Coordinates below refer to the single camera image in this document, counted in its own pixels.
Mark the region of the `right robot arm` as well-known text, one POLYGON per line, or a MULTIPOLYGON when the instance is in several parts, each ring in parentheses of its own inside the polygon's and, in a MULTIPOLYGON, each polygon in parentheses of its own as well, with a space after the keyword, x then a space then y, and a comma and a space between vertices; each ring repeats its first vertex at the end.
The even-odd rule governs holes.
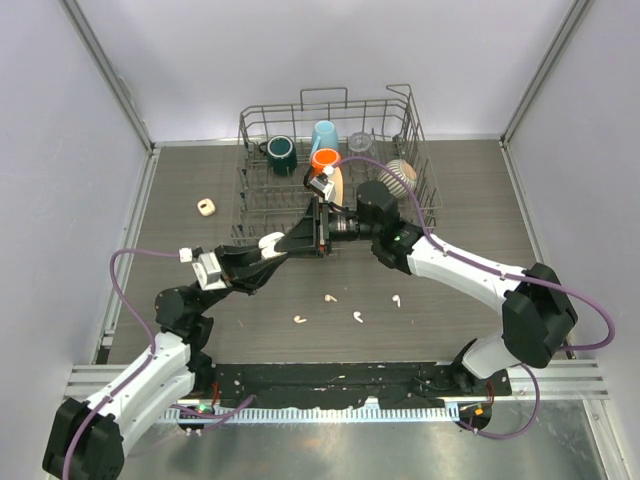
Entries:
POLYGON ((553 269, 541 263, 530 269, 495 263, 444 243, 403 219, 397 199, 380 181, 357 188, 355 210, 313 200, 309 215, 270 250, 321 256, 333 242, 359 240, 370 241, 372 253, 386 267, 443 283, 501 314, 501 331, 470 341, 453 362, 451 380, 462 394, 477 393, 502 369, 546 367, 577 323, 553 269))

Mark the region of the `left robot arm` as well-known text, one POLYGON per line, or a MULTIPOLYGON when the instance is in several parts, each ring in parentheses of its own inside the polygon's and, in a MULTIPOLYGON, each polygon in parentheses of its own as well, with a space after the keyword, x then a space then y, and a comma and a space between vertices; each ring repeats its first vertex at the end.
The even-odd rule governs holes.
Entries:
POLYGON ((114 380, 86 400, 57 409, 42 468, 58 479, 115 479, 141 436, 182 397, 205 397, 212 359, 202 349, 213 321, 206 311, 233 292, 253 295, 286 260, 272 235, 256 246, 221 245, 205 252, 182 248, 174 258, 192 265, 196 280, 156 298, 161 330, 114 380))

